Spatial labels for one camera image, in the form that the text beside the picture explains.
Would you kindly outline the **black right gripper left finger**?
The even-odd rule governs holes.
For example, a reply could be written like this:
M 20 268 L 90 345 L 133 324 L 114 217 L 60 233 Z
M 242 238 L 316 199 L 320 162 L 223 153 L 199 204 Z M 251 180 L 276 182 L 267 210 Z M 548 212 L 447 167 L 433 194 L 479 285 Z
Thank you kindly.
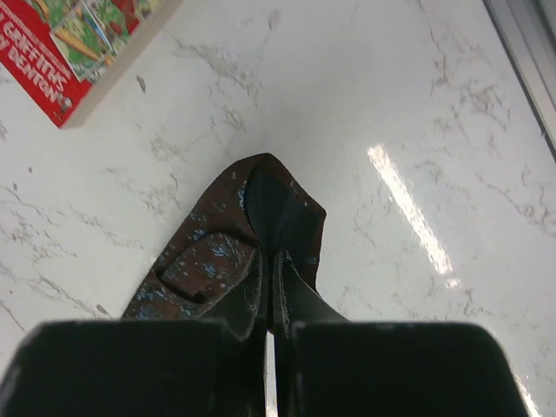
M 238 341 L 266 331 L 266 257 L 257 249 L 244 276 L 209 311 Z

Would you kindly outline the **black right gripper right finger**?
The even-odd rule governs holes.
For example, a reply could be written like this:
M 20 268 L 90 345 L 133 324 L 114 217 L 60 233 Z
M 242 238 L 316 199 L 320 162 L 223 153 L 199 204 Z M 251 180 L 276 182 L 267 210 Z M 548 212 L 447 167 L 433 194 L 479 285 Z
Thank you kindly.
M 299 275 L 286 250 L 275 254 L 272 268 L 272 324 L 274 334 L 289 334 L 298 321 L 347 322 Z

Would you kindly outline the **brown floral necktie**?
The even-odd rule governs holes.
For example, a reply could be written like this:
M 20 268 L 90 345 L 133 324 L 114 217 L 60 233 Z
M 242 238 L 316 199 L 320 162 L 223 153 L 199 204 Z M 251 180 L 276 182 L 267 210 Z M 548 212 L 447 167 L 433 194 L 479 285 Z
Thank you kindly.
M 254 262 L 281 249 L 315 288 L 326 215 L 275 156 L 234 162 L 184 218 L 123 318 L 194 320 L 240 284 Z

